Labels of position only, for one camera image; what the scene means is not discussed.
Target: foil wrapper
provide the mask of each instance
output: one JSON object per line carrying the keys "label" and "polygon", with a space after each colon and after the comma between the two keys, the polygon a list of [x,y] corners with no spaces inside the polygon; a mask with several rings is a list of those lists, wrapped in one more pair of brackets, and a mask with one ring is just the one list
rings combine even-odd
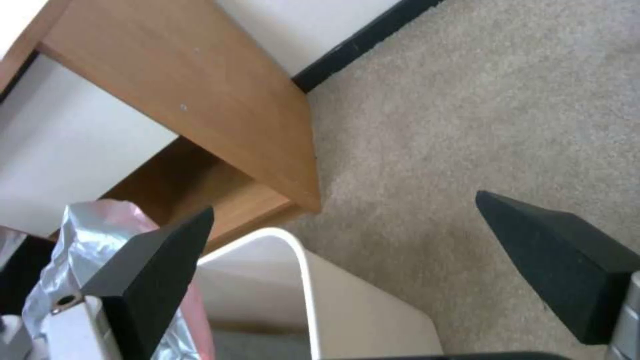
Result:
{"label": "foil wrapper", "polygon": [[[55,301],[80,290],[133,236],[155,229],[157,225],[130,202],[98,200],[67,206],[51,262],[42,270],[22,309],[31,337],[42,335],[42,321]],[[199,358],[178,309],[152,359]]]}

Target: carpet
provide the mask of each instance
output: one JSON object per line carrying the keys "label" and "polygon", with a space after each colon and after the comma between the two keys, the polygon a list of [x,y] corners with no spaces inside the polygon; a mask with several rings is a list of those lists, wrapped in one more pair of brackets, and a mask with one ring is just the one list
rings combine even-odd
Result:
{"label": "carpet", "polygon": [[427,313],[447,353],[600,359],[520,277],[485,189],[640,252],[640,2],[446,0],[313,90],[311,251]]}

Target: silver metal part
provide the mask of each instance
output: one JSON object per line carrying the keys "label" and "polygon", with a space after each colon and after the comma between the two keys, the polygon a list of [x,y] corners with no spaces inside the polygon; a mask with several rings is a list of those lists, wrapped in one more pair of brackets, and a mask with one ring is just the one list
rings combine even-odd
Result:
{"label": "silver metal part", "polygon": [[51,313],[43,322],[50,358],[121,359],[100,299],[93,296],[79,299],[66,299],[63,309]]}
{"label": "silver metal part", "polygon": [[640,340],[640,272],[634,272],[605,359],[640,360],[638,340]]}

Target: wooden shelf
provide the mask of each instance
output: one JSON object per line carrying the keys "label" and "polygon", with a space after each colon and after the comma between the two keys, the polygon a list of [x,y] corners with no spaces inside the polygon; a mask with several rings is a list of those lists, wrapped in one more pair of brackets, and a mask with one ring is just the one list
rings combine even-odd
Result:
{"label": "wooden shelf", "polygon": [[131,201],[158,225],[213,205],[216,219],[205,252],[274,218],[301,212],[287,197],[185,138],[171,143],[103,198]]}

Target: white wall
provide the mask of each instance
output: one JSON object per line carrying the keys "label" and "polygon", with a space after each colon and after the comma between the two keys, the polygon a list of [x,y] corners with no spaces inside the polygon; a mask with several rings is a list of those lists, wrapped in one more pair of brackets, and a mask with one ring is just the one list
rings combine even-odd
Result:
{"label": "white wall", "polygon": [[399,0],[217,0],[295,75]]}
{"label": "white wall", "polygon": [[[398,2],[218,1],[290,75]],[[174,138],[40,56],[0,105],[0,225],[47,236],[65,204],[98,198]]]}
{"label": "white wall", "polygon": [[0,106],[0,224],[48,236],[175,138],[46,56]]}

